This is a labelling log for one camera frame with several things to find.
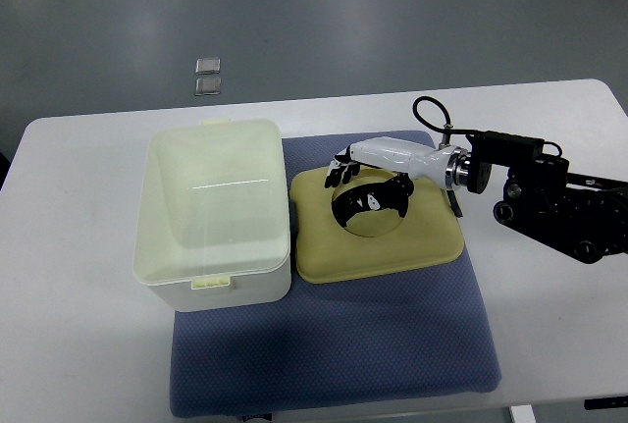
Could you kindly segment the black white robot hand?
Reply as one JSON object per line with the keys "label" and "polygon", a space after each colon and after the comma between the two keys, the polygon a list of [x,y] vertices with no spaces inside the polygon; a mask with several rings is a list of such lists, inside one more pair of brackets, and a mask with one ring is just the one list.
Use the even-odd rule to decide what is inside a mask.
{"label": "black white robot hand", "polygon": [[332,212],[337,223],[346,227],[354,216],[382,210],[394,210],[401,218],[409,209],[409,197],[414,192],[413,182],[427,178],[446,192],[455,216],[462,212],[455,194],[454,168],[461,151],[452,146],[433,149],[419,143],[386,136],[370,138],[350,144],[332,159],[325,187],[337,187],[348,182],[363,166],[384,170],[393,177],[384,182],[353,187],[332,201]]}

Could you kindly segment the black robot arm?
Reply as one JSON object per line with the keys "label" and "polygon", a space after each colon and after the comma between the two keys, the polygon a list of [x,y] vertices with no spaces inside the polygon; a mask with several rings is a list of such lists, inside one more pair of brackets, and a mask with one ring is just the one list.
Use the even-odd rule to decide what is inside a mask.
{"label": "black robot arm", "polygon": [[627,251],[626,182],[571,173],[541,138],[445,129],[443,141],[453,134],[471,143],[454,175],[469,191],[486,189],[492,166],[508,169],[498,223],[586,264]]}

